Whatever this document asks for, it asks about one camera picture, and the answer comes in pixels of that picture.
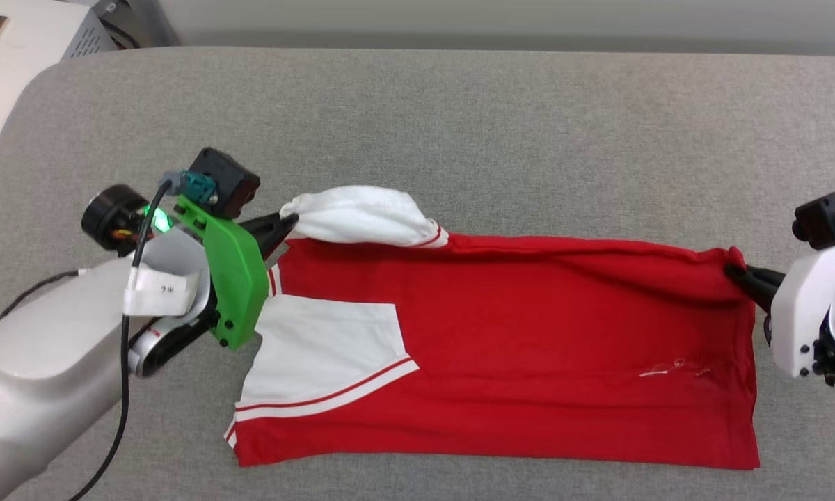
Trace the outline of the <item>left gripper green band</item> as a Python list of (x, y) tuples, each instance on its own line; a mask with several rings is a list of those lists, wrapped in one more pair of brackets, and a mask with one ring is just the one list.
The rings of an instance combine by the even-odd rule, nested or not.
[(214, 336), (237, 350), (252, 339), (270, 292), (264, 263), (293, 231), (299, 215), (276, 212), (246, 220), (241, 227), (186, 196), (177, 196), (176, 205), (177, 218), (201, 238), (205, 249), (219, 315)]

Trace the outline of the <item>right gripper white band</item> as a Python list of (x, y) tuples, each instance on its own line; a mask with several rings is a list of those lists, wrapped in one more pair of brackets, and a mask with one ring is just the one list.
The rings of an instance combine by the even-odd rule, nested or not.
[(765, 314), (770, 314), (770, 349), (776, 366), (790, 377), (813, 371), (813, 342), (835, 299), (835, 246), (795, 260), (786, 275), (771, 269), (729, 264), (725, 274)]

